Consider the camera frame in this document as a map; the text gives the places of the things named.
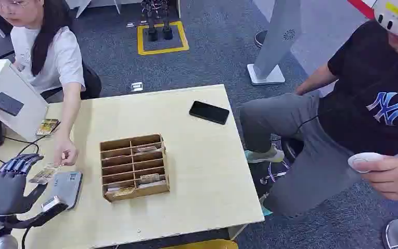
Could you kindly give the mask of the headset person's left hand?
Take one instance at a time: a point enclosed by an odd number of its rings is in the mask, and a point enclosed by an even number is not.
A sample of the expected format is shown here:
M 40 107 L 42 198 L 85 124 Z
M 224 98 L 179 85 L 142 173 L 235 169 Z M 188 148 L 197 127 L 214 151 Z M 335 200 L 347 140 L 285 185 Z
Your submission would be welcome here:
M 398 157 L 381 156 L 373 161 L 354 161 L 352 165 L 376 191 L 398 200 Z

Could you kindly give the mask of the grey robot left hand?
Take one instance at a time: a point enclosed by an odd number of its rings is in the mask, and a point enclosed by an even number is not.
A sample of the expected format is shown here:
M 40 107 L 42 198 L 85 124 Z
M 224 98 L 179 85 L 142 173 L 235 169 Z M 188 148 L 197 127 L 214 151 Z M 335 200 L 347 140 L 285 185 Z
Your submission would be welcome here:
M 43 158 L 39 154 L 20 154 L 0 167 L 0 222 L 6 228 L 40 227 L 68 208 L 65 202 L 53 197 L 35 217 L 17 219 L 18 214 L 26 213 L 32 208 L 47 187 L 47 184 L 38 184 L 29 195 L 24 195 L 28 172 Z

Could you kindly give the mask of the seated person's right hand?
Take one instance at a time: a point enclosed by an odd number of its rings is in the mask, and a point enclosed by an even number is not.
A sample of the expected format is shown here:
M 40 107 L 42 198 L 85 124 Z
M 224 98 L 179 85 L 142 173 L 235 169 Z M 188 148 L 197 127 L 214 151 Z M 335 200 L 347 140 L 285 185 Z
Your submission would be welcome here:
M 56 137 L 53 162 L 55 165 L 73 166 L 79 155 L 79 150 L 69 137 Z

